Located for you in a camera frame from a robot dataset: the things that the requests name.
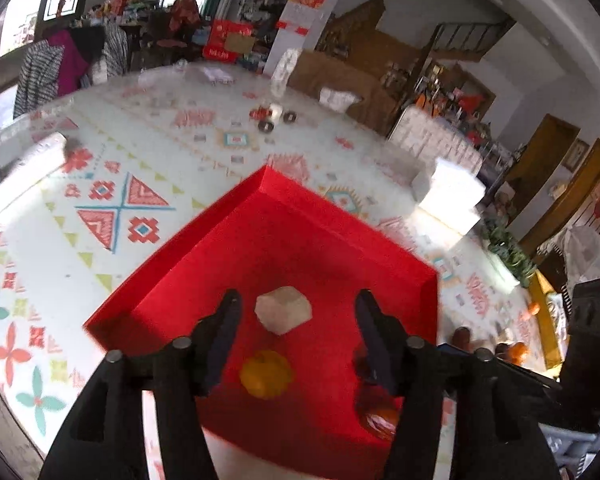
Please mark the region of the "dark red jujube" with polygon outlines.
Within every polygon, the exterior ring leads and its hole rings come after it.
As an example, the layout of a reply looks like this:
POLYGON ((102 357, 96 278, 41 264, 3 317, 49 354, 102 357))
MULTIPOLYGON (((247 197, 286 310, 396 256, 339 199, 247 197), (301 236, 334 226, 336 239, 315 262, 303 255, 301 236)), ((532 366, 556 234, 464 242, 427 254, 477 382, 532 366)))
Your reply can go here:
POLYGON ((358 421, 372 436, 392 441, 400 418, 400 408, 390 394, 378 384, 366 351, 358 348, 353 358, 358 388, 355 411, 358 421))

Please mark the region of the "white brick-pattern chair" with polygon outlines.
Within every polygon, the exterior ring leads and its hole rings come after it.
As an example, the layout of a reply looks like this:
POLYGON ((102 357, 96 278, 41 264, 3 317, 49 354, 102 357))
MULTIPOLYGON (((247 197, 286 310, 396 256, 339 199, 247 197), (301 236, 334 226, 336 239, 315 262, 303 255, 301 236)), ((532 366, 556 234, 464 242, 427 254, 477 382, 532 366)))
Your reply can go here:
POLYGON ((483 159, 463 133, 447 122, 411 105, 394 125, 389 142, 426 165, 443 158, 476 176, 483 159))

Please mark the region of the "red gift box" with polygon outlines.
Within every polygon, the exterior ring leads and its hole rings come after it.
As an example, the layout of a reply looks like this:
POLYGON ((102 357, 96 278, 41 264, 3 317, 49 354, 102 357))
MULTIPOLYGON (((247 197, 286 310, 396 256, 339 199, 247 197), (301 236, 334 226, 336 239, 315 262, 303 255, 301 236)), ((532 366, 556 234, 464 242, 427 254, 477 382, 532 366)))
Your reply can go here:
POLYGON ((207 61, 235 64, 252 51, 256 42, 250 24, 214 20, 202 56, 207 61))

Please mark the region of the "gold box lid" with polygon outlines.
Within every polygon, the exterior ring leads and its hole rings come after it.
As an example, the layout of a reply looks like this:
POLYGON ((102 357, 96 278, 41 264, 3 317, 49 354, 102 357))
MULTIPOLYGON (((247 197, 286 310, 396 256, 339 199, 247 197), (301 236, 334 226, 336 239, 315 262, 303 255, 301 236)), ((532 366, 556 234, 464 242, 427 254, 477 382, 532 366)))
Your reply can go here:
POLYGON ((539 271, 536 271, 530 278, 528 293, 531 302, 540 304, 540 312, 535 315, 535 321, 538 324, 546 370, 550 374, 556 374, 562 367, 564 357, 562 356, 562 350, 560 350, 559 338, 547 303, 547 295, 550 292, 554 292, 554 288, 550 286, 550 283, 539 271))

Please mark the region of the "wall calendar red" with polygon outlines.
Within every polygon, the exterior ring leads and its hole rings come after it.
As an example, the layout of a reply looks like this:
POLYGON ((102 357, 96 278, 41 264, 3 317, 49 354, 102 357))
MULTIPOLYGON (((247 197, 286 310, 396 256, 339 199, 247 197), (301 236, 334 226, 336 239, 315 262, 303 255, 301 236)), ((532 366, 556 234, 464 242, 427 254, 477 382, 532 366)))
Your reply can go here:
POLYGON ((317 20, 318 10, 321 9, 324 2, 325 0, 287 0, 276 27, 306 36, 317 20))

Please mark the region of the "small toy pieces cluster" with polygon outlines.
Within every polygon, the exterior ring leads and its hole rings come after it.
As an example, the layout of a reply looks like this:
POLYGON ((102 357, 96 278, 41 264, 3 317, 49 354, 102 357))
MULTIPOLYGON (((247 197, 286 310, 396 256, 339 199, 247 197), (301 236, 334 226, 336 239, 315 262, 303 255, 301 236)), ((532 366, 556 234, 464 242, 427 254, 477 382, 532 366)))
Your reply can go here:
POLYGON ((249 117, 257 123, 260 133, 269 134, 282 122, 290 125, 297 121, 298 114, 294 110, 287 110, 279 104, 258 106, 250 110, 249 117))

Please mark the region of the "chair with plaid clothes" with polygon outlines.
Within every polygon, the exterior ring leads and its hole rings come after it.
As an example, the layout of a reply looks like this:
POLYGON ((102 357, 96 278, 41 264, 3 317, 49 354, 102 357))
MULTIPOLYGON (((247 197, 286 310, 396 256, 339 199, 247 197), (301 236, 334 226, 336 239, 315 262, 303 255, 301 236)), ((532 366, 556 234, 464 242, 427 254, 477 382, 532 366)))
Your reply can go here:
POLYGON ((18 118, 78 90, 128 72, 129 39, 117 25, 70 27, 32 44, 18 78, 18 118))

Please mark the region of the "brown covered chair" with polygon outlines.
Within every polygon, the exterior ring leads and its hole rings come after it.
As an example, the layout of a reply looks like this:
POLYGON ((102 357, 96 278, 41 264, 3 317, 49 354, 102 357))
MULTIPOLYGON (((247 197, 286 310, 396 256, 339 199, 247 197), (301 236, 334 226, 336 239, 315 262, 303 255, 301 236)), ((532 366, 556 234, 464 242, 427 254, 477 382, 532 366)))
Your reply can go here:
POLYGON ((377 79, 323 52, 287 49, 271 80, 317 101, 328 94, 340 113, 382 136, 396 116, 398 104, 377 79))

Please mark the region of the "small yellow-orange kumquat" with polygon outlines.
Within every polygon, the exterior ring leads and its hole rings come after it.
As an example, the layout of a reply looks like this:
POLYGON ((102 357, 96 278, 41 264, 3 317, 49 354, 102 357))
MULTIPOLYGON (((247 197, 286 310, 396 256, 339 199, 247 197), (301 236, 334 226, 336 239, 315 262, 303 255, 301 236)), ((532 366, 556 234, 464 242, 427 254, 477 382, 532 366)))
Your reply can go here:
POLYGON ((273 400, 288 389, 294 381, 294 372, 284 356, 273 350, 262 350, 245 360, 239 378, 255 398, 273 400))

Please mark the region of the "white tissue box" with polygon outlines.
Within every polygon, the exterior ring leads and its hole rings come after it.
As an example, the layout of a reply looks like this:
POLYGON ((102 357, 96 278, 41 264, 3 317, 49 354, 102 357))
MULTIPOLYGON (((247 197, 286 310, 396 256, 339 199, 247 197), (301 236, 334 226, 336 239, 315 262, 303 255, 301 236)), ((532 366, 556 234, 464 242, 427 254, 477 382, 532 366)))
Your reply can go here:
POLYGON ((454 162, 437 158, 414 177, 411 190, 416 226, 441 238, 446 248, 456 245, 480 220, 477 205, 486 188, 454 162))

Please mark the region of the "red shallow tray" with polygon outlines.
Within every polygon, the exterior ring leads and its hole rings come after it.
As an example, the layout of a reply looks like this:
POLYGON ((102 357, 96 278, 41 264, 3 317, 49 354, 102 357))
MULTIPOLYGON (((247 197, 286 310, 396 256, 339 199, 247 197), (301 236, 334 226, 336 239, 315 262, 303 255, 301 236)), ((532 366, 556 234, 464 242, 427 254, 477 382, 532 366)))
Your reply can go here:
POLYGON ((198 402, 202 426, 279 466, 329 479, 376 479, 389 453, 355 411, 358 292, 411 334, 435 341, 438 278, 381 232, 283 174, 262 168, 190 222, 88 319, 104 348, 131 356, 187 334, 235 289, 244 310, 221 383, 198 402), (259 296, 298 289, 313 318, 285 335, 254 313, 259 296), (273 400, 242 386, 245 360, 286 358, 294 381, 273 400))

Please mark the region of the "patterned tablecloth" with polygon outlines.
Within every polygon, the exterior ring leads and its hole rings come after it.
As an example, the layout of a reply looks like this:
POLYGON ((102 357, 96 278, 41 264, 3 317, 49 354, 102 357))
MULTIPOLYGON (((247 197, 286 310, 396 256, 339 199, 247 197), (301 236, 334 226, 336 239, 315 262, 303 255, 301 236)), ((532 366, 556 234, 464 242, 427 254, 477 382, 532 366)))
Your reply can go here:
POLYGON ((264 77, 234 67, 148 70, 73 93, 0 131, 0 161, 59 132, 64 166, 0 214, 0 391, 46 451, 102 359, 83 324, 190 220, 271 166, 376 226, 438 271, 447 340, 467 326, 482 344, 506 335, 544 370, 527 293, 478 236, 458 235, 414 203, 416 164, 347 116, 294 91, 293 124, 260 133, 250 114, 271 99, 264 77))

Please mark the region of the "small orange tangerine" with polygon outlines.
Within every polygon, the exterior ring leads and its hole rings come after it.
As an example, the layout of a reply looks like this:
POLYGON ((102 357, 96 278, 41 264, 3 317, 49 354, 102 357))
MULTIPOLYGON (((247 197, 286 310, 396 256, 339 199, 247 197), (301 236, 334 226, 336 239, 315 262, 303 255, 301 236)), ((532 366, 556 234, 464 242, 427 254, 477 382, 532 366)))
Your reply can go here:
POLYGON ((528 312, 531 316, 537 315, 540 312, 540 304, 538 302, 528 304, 528 312))

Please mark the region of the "green spinach leaves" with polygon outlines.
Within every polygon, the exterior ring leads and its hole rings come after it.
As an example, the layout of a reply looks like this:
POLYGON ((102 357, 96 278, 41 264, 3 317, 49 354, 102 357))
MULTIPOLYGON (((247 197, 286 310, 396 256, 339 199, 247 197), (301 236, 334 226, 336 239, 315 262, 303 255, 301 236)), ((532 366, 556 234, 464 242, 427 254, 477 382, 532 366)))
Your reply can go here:
POLYGON ((481 231, 486 249, 498 256, 509 273, 522 287, 527 288, 530 278, 535 274, 536 266, 521 249, 512 233, 493 219, 483 220, 481 231))

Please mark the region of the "beige yam chunk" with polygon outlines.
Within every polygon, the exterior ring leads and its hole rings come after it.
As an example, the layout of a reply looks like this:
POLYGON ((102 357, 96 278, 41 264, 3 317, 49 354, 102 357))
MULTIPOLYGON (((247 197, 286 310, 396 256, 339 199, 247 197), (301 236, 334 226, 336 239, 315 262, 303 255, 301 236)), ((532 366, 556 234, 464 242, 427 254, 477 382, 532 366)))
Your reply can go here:
POLYGON ((312 320, 312 306, 298 289, 279 287, 256 300, 254 313, 269 332, 282 336, 312 320))

